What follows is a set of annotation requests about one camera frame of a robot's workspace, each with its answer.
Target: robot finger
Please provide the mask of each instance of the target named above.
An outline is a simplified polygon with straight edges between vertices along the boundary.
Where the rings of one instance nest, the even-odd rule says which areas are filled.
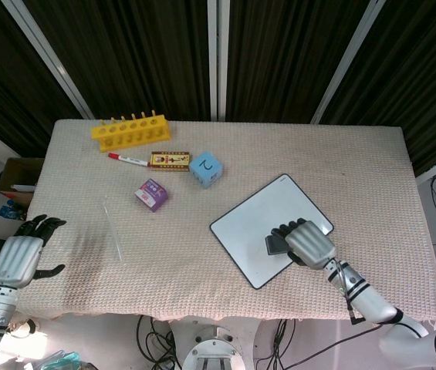
[[[285,234],[285,237],[286,237],[286,235],[288,235],[289,233],[292,232],[292,228],[289,226],[286,226],[285,224],[279,225],[279,229]]]
[[[41,230],[38,228],[38,230],[40,232],[35,235],[36,237],[39,237],[39,238],[44,240],[44,243],[42,245],[43,247],[46,245],[46,243],[48,243],[50,237],[53,235],[55,230],[58,227],[66,224],[66,221],[59,220],[59,219],[55,219],[55,220],[52,220],[50,222],[47,222],[47,221],[48,220],[44,221],[46,223],[46,225],[44,227],[42,227]]]
[[[302,219],[302,218],[299,218],[296,222],[295,221],[290,221],[289,222],[289,224],[288,224],[288,226],[291,228],[291,230],[293,231],[294,229],[296,229],[298,226],[300,226],[301,224],[304,224],[305,222],[307,222],[307,221],[305,221],[304,219]]]
[[[14,234],[14,237],[30,235],[33,231],[35,231],[36,226],[38,226],[38,224],[47,217],[48,216],[46,216],[45,214],[41,214],[39,216],[34,217],[30,221],[26,221],[17,229],[17,231]]]
[[[56,266],[51,270],[36,270],[32,278],[34,280],[52,278],[53,276],[56,276],[60,272],[62,272],[64,268],[65,268],[64,264],[59,264],[58,266]]]
[[[306,266],[305,262],[302,261],[302,258],[298,257],[296,254],[294,254],[293,252],[289,251],[288,252],[288,257],[291,258],[291,260],[293,262],[295,262],[296,264],[298,264],[299,266]]]
[[[37,237],[38,235],[41,235],[41,234],[44,232],[44,230],[45,230],[47,227],[49,227],[50,224],[54,224],[54,223],[57,222],[57,221],[60,221],[60,219],[59,219],[59,218],[56,218],[56,217],[50,217],[50,218],[47,218],[46,220],[44,220],[44,221],[42,222],[42,224],[40,224],[40,225],[38,226],[37,229],[35,229],[35,232],[34,232],[33,237]]]
[[[285,233],[284,230],[277,229],[277,228],[272,229],[271,234],[276,235],[277,237],[281,237],[282,239],[284,239],[286,235],[288,235],[288,233]]]

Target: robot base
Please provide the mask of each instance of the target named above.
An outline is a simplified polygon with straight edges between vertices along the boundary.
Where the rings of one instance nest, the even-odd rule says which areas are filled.
[[[170,323],[182,370],[253,370],[254,339],[261,320],[188,316]]]

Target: table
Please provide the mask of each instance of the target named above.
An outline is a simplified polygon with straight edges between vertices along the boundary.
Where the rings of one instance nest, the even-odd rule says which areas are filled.
[[[153,172],[117,162],[90,139],[93,120],[56,123],[29,218],[67,220],[39,266],[64,263],[33,281],[19,310],[54,318],[143,314],[346,319],[346,305],[320,271],[290,266],[253,289],[209,224],[281,173],[288,173],[333,222],[338,257],[392,304],[436,321],[436,261],[399,128],[265,123],[170,122],[173,139],[120,150],[145,159],[155,150],[211,151],[222,178],[201,189],[189,173]],[[134,191],[153,178],[170,199],[151,213]],[[102,202],[122,245],[120,262]]]

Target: small box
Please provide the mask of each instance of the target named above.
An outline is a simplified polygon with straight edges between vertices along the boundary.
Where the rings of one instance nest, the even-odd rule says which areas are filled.
[[[189,164],[189,152],[153,152],[149,167],[152,170],[187,172]]]
[[[223,174],[223,165],[209,152],[203,152],[190,163],[190,171],[203,188],[210,187]]]
[[[15,203],[28,207],[34,192],[20,192],[12,185],[36,185],[44,158],[8,158],[0,177],[0,193]]]
[[[153,179],[149,179],[136,192],[135,196],[142,200],[150,210],[156,210],[168,199],[166,190]]]

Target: red marker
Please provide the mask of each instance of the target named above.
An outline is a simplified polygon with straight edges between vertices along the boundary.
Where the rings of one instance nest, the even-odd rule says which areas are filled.
[[[138,164],[139,166],[147,167],[147,162],[145,160],[136,160],[134,158],[129,158],[128,156],[121,156],[116,153],[108,153],[109,158],[113,158],[114,160],[121,160],[123,162]]]

